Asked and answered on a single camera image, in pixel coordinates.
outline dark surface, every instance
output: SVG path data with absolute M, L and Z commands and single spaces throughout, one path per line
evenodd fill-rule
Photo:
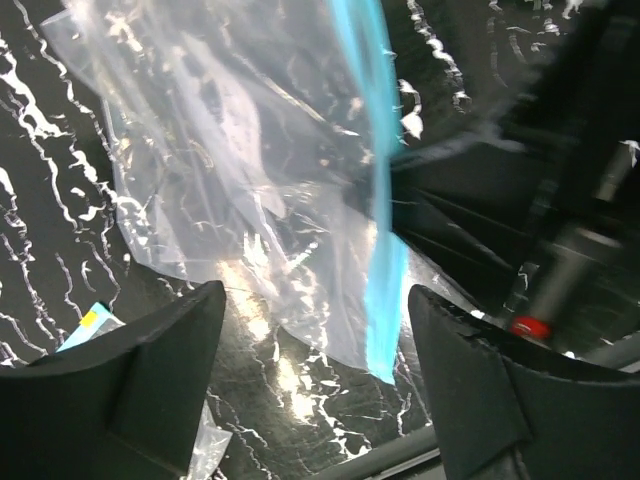
M 441 5 L 399 0 L 389 18 L 394 48 L 401 50 L 399 77 L 420 74 L 418 95 L 403 94 L 405 113 L 421 107 L 423 134 L 414 128 L 407 137 L 416 141 L 459 118 L 467 97 L 481 104 L 493 82 L 505 88 L 512 68 L 517 73 L 544 52 L 566 25 L 562 2 L 549 9 L 545 1 L 452 1 L 449 8 L 461 16 L 454 26 Z M 117 196 L 98 99 L 55 60 L 34 27 L 60 10 L 54 1 L 0 4 L 4 365 L 53 352 L 95 301 L 127 322 L 193 288 L 131 260 L 114 223 Z M 405 34 L 394 34 L 396 26 Z M 436 37 L 450 57 L 434 56 Z M 422 277 L 420 283 L 454 295 L 438 275 L 420 268 L 408 284 Z M 408 322 L 392 387 L 294 340 L 270 319 L 258 295 L 229 290 L 227 297 L 209 399 L 217 425 L 234 435 L 215 478 L 302 478 L 429 422 Z

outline blue plastic strip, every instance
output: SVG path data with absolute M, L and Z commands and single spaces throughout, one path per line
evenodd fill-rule
M 373 217 L 378 235 L 364 299 L 368 321 L 367 367 L 376 377 L 394 384 L 393 367 L 402 321 L 402 282 L 409 251 L 391 232 L 389 158 L 401 150 L 402 128 L 389 34 L 378 0 L 328 1 L 336 33 L 364 97 L 373 130 L 376 159 Z
M 75 347 L 90 340 L 100 327 L 113 315 L 109 310 L 103 307 L 100 303 L 94 303 L 89 313 L 87 313 L 78 328 L 69 335 L 69 338 L 58 348 L 58 352 L 67 350 L 71 347 Z

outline clear plastic bag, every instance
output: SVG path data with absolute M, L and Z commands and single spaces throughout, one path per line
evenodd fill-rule
M 193 455 L 189 463 L 189 475 L 183 480 L 208 480 L 216 471 L 227 445 L 231 441 L 231 432 L 216 427 L 209 405 L 205 402 L 198 426 L 198 434 L 193 445 Z
M 117 219 L 134 258 L 174 277 L 258 291 L 294 336 L 392 382 L 401 286 L 384 267 L 406 260 L 389 256 L 384 199 L 375 199 L 385 213 L 379 227 L 386 218 L 377 238 L 344 201 L 379 156 L 372 119 L 396 114 L 389 105 L 372 115 L 362 94 L 375 63 L 356 75 L 347 64 L 366 29 L 336 33 L 340 9 L 358 18 L 373 3 L 64 3 L 67 12 L 43 28 L 104 99 Z M 360 53 L 370 55 L 368 47 Z M 373 49 L 384 55 L 382 44 Z M 393 128 L 389 145 L 397 144 Z M 372 210 L 384 182 L 360 182 L 360 212 Z M 371 312 L 380 316 L 389 295 L 391 318 L 376 322 Z

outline plastic bag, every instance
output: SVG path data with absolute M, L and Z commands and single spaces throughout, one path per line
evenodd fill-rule
M 134 258 L 258 291 L 294 336 L 393 382 L 406 249 L 388 232 L 400 123 L 377 0 L 65 4 L 43 28 L 104 99 Z M 374 158 L 357 201 L 378 235 L 343 199 Z
M 85 319 L 91 315 L 91 323 L 81 322 L 80 326 L 58 348 L 58 351 L 67 350 L 100 335 L 120 328 L 124 323 L 116 318 L 100 303 L 91 307 Z M 220 464 L 227 445 L 231 441 L 231 432 L 225 432 L 216 427 L 213 415 L 207 402 L 202 407 L 198 433 L 193 445 L 193 454 L 189 463 L 189 475 L 183 480 L 208 480 Z

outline yellow label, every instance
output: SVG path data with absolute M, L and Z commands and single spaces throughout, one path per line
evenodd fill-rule
M 85 328 L 89 328 L 91 325 L 93 325 L 93 322 L 95 322 L 97 319 L 98 319 L 98 314 L 93 310 L 91 310 L 84 317 L 82 317 L 82 320 L 80 320 L 80 325 L 82 325 Z

